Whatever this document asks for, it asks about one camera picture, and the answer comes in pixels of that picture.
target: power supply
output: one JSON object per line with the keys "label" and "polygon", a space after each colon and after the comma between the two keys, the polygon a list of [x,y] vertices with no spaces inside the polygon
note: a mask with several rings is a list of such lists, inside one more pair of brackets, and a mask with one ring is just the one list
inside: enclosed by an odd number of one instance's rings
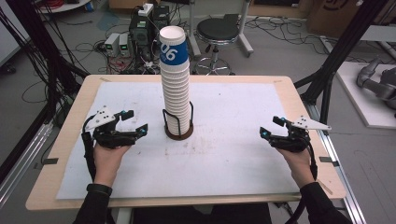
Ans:
{"label": "power supply", "polygon": [[132,43],[128,34],[120,34],[120,53],[122,57],[132,56]]}
{"label": "power supply", "polygon": [[154,30],[151,19],[146,16],[133,15],[129,26],[129,33],[136,48],[137,59],[144,58],[145,61],[152,60],[151,44],[153,42]]}
{"label": "power supply", "polygon": [[105,42],[107,55],[117,57],[120,53],[120,34],[111,34]]}
{"label": "power supply", "polygon": [[156,26],[156,34],[169,25],[169,6],[156,6],[152,14],[152,20]]}

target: gray floor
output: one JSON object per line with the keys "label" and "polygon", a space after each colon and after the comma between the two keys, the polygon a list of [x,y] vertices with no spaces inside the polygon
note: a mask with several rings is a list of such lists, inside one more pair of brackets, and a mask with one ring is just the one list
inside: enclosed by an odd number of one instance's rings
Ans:
{"label": "gray floor", "polygon": [[[124,32],[127,30],[129,21],[127,14],[112,14],[105,10],[96,10],[86,13],[82,10],[73,10],[60,13],[57,18],[66,22],[92,21],[83,25],[67,25],[60,23],[60,29],[70,49],[88,49],[88,45],[98,40],[106,39],[111,32]],[[299,21],[301,27],[290,25],[291,32],[301,32],[302,36],[309,35],[304,28],[304,22]],[[279,29],[269,31],[271,34],[281,37]],[[239,43],[223,47],[220,57],[230,63],[233,71],[238,76],[288,76],[297,81],[317,71],[326,60],[326,54],[318,54],[313,45],[293,45],[284,40],[278,40],[268,35],[259,28],[245,29],[245,34],[254,53],[247,58],[246,53]],[[297,35],[286,34],[289,39]],[[59,49],[64,49],[59,39],[54,37]],[[307,41],[315,44],[319,52],[324,52],[323,46],[314,38]],[[204,52],[206,44],[198,41],[201,52]],[[101,68],[105,67],[103,57],[95,52],[74,51],[76,57],[81,59],[81,64],[92,74],[103,74]],[[384,62],[394,63],[375,43],[361,42],[354,48],[351,56],[357,60],[370,60],[375,55],[381,55]],[[22,94],[29,86],[39,81],[35,76],[32,65],[27,58],[18,53],[12,60],[17,67],[17,73],[0,76],[0,162],[3,162],[7,154],[15,147],[25,130],[41,110],[43,103],[26,103],[22,100]],[[30,88],[24,95],[27,101],[41,101],[44,99],[44,85],[37,84]],[[337,78],[333,81],[332,100],[329,114],[329,124],[332,126],[331,138],[336,148],[340,161],[344,166],[348,180],[361,206],[361,210],[367,223],[396,223],[396,178],[392,174],[396,170],[394,150],[396,131],[385,129],[366,128],[359,114],[347,97],[347,94]],[[35,159],[39,162],[48,143]],[[24,204],[35,183],[39,170],[31,168],[23,176],[23,179],[15,191],[7,200],[6,205],[0,210],[0,223],[71,223],[77,210],[31,212],[27,211]],[[282,209],[270,205],[274,223],[283,223],[287,213]],[[307,223],[306,215],[301,223]]]}

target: white paper sheet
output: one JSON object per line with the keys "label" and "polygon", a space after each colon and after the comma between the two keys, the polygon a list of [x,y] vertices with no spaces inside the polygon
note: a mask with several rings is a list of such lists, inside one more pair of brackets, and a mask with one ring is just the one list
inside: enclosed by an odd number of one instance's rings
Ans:
{"label": "white paper sheet", "polygon": [[[283,157],[260,138],[264,127],[286,135],[272,122],[285,113],[273,84],[191,83],[194,132],[183,141],[164,132],[161,83],[106,82],[91,110],[132,109],[117,127],[131,131],[148,123],[148,135],[126,153],[112,198],[183,197],[298,192]],[[57,199],[83,199],[91,183],[79,138],[67,163]]]}

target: hand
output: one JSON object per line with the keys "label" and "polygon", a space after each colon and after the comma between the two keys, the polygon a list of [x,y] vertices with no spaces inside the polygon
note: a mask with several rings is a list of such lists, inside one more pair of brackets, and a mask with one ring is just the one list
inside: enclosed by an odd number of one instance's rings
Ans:
{"label": "hand", "polygon": [[276,150],[285,158],[291,169],[291,177],[293,177],[299,188],[315,182],[309,167],[310,156],[307,149],[302,152],[289,152],[279,148]]}
{"label": "hand", "polygon": [[130,147],[110,149],[96,144],[93,150],[96,165],[96,175],[93,183],[112,187],[120,168],[122,156]]}

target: black wire cup holder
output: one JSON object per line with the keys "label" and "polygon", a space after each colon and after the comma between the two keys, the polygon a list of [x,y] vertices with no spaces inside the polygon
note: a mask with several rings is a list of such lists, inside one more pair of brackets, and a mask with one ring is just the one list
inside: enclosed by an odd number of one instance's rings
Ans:
{"label": "black wire cup holder", "polygon": [[[194,125],[192,123],[192,118],[194,115],[194,106],[192,105],[192,102],[190,102],[190,106],[191,106],[190,128],[187,130],[186,133],[183,133],[183,134],[181,134],[181,130],[180,130],[180,119],[177,116],[166,111],[166,109],[163,109],[163,121],[165,122],[165,127],[164,127],[165,133],[166,133],[166,135],[168,135],[169,138],[171,138],[173,140],[181,141],[181,140],[187,139],[188,137],[190,137],[192,135],[192,133],[194,131]],[[171,132],[169,132],[168,121],[166,120],[166,115],[177,120],[178,134],[172,134]]]}

